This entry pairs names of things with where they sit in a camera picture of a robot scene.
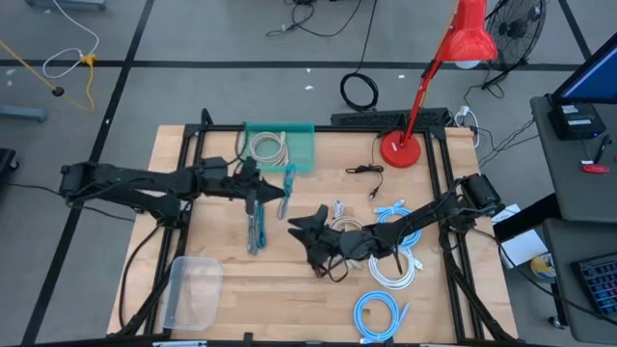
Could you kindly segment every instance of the transparent plastic bin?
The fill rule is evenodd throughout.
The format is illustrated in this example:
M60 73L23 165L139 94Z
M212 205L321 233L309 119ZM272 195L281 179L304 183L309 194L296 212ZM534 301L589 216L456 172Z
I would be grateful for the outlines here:
M161 325L174 330L202 331L211 326L221 295L223 269L211 258L179 256L165 289Z

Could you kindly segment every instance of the sticker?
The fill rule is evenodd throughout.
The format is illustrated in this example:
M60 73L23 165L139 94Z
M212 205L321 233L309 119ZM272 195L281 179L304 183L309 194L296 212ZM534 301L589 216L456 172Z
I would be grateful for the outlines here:
M568 120L568 124L570 125L584 125L591 124L590 120Z
M563 113L565 113L566 115L571 113L578 113L578 109L575 107L575 105L561 106L561 111L563 111Z

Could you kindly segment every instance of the wooden tabletop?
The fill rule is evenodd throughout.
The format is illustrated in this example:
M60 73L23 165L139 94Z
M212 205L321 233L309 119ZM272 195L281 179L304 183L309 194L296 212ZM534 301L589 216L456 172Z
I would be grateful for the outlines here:
M170 172L175 169L182 131L183 126L159 127L150 170ZM477 159L469 130L447 129L446 133L454 176L477 173ZM334 200L342 200L348 206L347 214L364 224L371 224L376 218L373 213L375 207L392 205L403 199L408 208L416 209L433 200L421 136L418 139L422 144L422 155L409 169L395 169L384 164L375 146L375 164L384 165L386 170L377 197L374 200L367 198L379 183L379 175L348 174L345 169L370 162L374 136L365 133L315 133L315 169L311 174L296 177L287 217L308 216L321 203L332 206ZM232 159L234 137L235 133L230 132L206 133L203 157ZM443 165L437 141L434 141L434 147L444 189ZM280 173L269 173L265 178L282 186ZM268 244L259 255L253 256L247 254L246 249L247 219L243 200L211 197L196 200L186 255L211 257L220 262L223 268L221 297L213 326L202 332L174 331L174 338L238 340L245 332L252 332L256 340L360 339L352 315L356 301L367 291L387 289L371 277L366 263L362 269L350 271L347 279L340 283L334 283L327 277L317 279L306 263L304 247L287 233L290 225L285 220L277 219L277 208L277 201L265 205ZM153 227L154 220L149 215L137 217L127 255ZM478 228L493 232L488 218L478 220ZM394 337L396 342L456 341L443 256L437 241L438 232L437 225L426 227L419 243L413 248L414 256L424 266L423 271L416 271L414 282L403 290L387 290L400 307L410 304L410 310ZM162 234L159 231L140 250L129 270L125 319L139 308L152 288ZM478 296L504 330L516 336L496 244L473 233L468 235L467 240ZM392 257L382 259L379 268L384 275L397 278ZM459 294L467 336L472 336L469 306L465 296L460 291ZM389 310L379 302L371 302L365 307L363 321L369 329L383 331L390 321ZM158 319L156 326L160 331ZM108 331L115 332L119 328L117 297Z

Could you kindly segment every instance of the teal plastic bin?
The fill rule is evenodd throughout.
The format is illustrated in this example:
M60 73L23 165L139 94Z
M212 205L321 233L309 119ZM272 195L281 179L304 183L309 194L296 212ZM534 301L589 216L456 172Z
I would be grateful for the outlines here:
M271 132L280 137L283 131L289 164L294 164L299 173L310 173L315 166L314 123L299 121L247 122L244 141L245 144L249 144L255 135L262 132ZM279 147L279 144L274 140L268 140L260 143L255 150L259 156L263 157L275 154ZM249 145L247 145L243 157L246 158L250 153ZM285 165L261 165L258 163L257 166L265 173L285 172Z

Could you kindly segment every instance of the white cable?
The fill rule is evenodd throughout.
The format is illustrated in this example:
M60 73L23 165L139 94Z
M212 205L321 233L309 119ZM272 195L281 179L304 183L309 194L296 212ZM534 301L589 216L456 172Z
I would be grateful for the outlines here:
M479 128L480 125L478 123L478 118L471 111L469 106L461 106L461 109L459 110L459 112L456 115L454 115L454 123L456 124L456 126L457 127L465 126L465 117L467 116L467 114L471 115L471 117L473 118L473 122L475 123L475 127ZM459 123L459 117L463 117L463 121L460 123ZM480 135L476 134L475 143L473 144L473 147L478 148L479 145L480 145Z
M79 24L78 22L76 22L73 18L71 18L70 16L68 16L68 14L65 12L65 10L63 10L60 5L58 4L58 1L56 0L52 0L54 2L54 4L56 4L56 7L58 8L58 10L60 10L60 12L68 19L70 20L73 24L77 25L78 27L84 29L85 31L87 31L88 33L90 33L92 36L94 36L94 38L96 39L96 42L94 43L94 47L93 49L90 51L90 53L86 54L86 55L90 55L93 54L96 51L96 48L98 47L98 43L100 42L100 39L98 38L98 36L90 29L86 28L85 26ZM72 67L69 67L66 71L64 71L61 74L58 75L50 75L47 73L47 65L54 59L60 57L63 54L66 54L68 52L71 51L75 51L77 52L77 54L79 54L79 60L77 60L77 62L75 62L75 64L73 64ZM45 77L50 78L50 79L54 79L54 78L60 78L64 75L66 75L67 73L73 71L73 69L75 67L77 67L79 65L79 63L81 63L81 59L84 57L84 53L81 51L81 49L79 48L67 48L65 50L62 50L54 55L52 55L51 57L49 57L43 64L42 64L42 74L45 75Z
M415 259L411 249L401 250L399 254L403 254L407 258L407 272L398 280L391 280L382 275L377 268L378 259L373 255L368 259L368 270L373 278L387 289L400 290L406 288L414 281L416 277L416 269L422 270L422 263Z
M259 146L259 144L266 141L276 142L279 145L279 150L269 156L260 156L257 154L257 147ZM249 142L249 151L251 152L251 156L259 164L264 166L287 165L287 163L289 162L284 131L281 133L280 137L271 132L261 132L256 134L251 138L251 141Z

